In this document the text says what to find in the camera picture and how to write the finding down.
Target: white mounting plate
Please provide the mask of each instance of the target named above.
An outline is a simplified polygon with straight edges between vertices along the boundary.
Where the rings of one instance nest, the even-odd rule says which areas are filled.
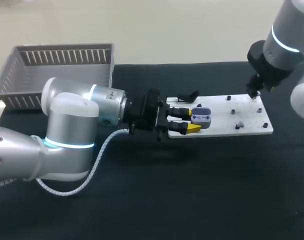
[[[202,107],[211,109],[211,126],[208,129],[202,129],[198,133],[182,135],[178,132],[169,131],[168,135],[172,139],[178,138],[208,138],[208,137],[227,137],[227,136],[247,136],[247,135],[266,135],[273,132],[272,124],[267,116],[260,97],[252,100],[247,94],[231,95],[228,101],[227,95],[222,96],[199,96],[192,104],[187,102],[178,102],[176,97],[169,97],[167,103],[171,108],[195,108],[198,104]],[[182,121],[179,118],[168,116],[169,121]],[[235,129],[236,124],[242,121],[244,127]]]

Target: gray plastic basket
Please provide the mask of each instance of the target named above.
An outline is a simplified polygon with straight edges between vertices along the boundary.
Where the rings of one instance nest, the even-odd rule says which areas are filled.
[[[52,77],[111,87],[113,52],[112,43],[16,46],[0,74],[0,100],[10,109],[40,109]]]

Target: white robotic arm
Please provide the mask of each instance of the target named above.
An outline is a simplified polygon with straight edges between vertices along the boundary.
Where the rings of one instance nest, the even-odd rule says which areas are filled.
[[[304,0],[285,0],[266,41],[254,43],[248,53],[256,70],[247,85],[255,98],[262,88],[271,90],[304,62]],[[191,99],[196,94],[181,95]],[[96,125],[129,125],[141,129],[192,133],[200,130],[186,122],[168,122],[167,116],[190,119],[188,108],[169,108],[159,91],[127,100],[123,90],[51,78],[42,94],[42,109],[49,116],[45,139],[0,127],[0,179],[34,178],[76,181],[90,168]],[[291,104],[304,118],[304,77],[293,90]]]
[[[304,0],[284,1],[267,40],[251,46],[248,60],[258,73],[247,85],[253,98],[262,88],[278,86],[304,62]],[[304,118],[304,76],[292,92],[291,104]]]

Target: cable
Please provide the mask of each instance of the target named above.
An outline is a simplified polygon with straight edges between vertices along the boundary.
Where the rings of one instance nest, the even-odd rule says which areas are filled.
[[[0,181],[0,187],[1,187],[1,186],[5,186],[5,185],[7,185],[7,184],[10,184],[10,183],[12,183],[12,182],[14,182],[14,181],[16,181],[16,180],[17,180],[17,178],[9,178],[9,179]]]
[[[84,187],[86,187],[86,185],[90,182],[90,180],[92,179],[96,169],[97,169],[97,166],[98,166],[98,163],[100,162],[101,160],[101,157],[103,155],[103,152],[107,146],[107,144],[109,143],[109,141],[115,137],[116,135],[118,134],[128,134],[129,131],[128,129],[121,129],[121,130],[117,130],[115,132],[113,132],[111,135],[108,136],[108,138],[105,140],[105,142],[103,143],[99,153],[98,153],[98,156],[96,158],[96,161],[93,165],[93,168],[90,172],[90,174],[88,175],[87,179],[83,182],[82,185],[80,185],[78,188],[76,188],[75,190],[72,190],[72,191],[67,191],[67,192],[61,192],[61,191],[56,191],[52,188],[50,188],[49,186],[47,186],[41,179],[37,178],[36,181],[39,183],[39,185],[45,189],[46,191],[50,192],[51,194],[54,194],[54,195],[58,195],[58,196],[62,196],[62,197],[67,197],[67,196],[71,196],[71,195],[74,195],[76,193],[79,193],[81,190],[83,190]]]

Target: black fabric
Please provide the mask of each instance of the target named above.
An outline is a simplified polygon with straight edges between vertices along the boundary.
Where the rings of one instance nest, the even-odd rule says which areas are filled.
[[[129,96],[151,87],[169,97],[243,94],[253,74],[245,62],[117,65],[113,87]],[[304,240],[304,120],[289,101],[299,75],[262,93],[272,135],[156,142],[137,131],[111,141],[78,196],[55,197],[35,182],[0,188],[0,239]],[[40,111],[5,109],[0,119],[41,137],[46,125]],[[97,129],[95,156],[113,130]]]

